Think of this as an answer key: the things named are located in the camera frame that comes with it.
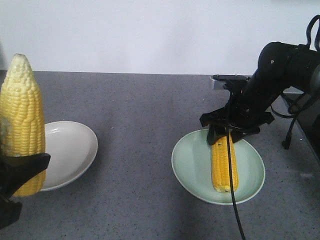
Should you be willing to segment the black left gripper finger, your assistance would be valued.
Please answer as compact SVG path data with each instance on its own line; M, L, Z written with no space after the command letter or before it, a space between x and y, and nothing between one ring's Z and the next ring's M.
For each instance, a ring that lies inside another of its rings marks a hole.
M0 194L10 198L23 184L48 168L51 156L0 156Z

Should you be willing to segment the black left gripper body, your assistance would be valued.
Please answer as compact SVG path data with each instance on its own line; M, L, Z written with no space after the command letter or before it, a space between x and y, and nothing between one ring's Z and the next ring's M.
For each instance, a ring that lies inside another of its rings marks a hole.
M14 224L20 218L22 203L10 200L2 191L0 191L0 228L4 229Z

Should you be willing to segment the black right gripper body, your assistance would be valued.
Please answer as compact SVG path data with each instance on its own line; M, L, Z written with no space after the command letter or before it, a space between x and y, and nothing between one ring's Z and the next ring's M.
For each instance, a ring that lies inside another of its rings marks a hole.
M232 94L227 104L200 117L203 127L216 125L230 126L234 130L253 130L273 121L273 115L267 109L273 103L273 96Z

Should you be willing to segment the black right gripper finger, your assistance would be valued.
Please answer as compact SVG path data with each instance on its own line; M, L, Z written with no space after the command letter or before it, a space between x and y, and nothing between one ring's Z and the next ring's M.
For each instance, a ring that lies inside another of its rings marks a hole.
M231 133L231 140L233 143L237 143L238 141L242 140L246 136L249 135L247 132L238 131L238 130L232 130Z
M207 134L207 143L214 145L220 138L225 136L225 127L223 126L209 126Z

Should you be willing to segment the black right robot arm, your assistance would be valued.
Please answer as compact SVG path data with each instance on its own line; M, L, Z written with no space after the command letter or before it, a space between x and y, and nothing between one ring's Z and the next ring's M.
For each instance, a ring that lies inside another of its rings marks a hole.
M259 133L261 125L274 120L267 109L285 89L294 87L311 96L303 106L296 101L291 104L290 118L320 98L320 53L303 44L271 42L262 49L253 75L215 74L211 78L221 83L230 97L225 107L201 115L201 125L209 126L207 142L215 144L227 135L226 129L237 142Z

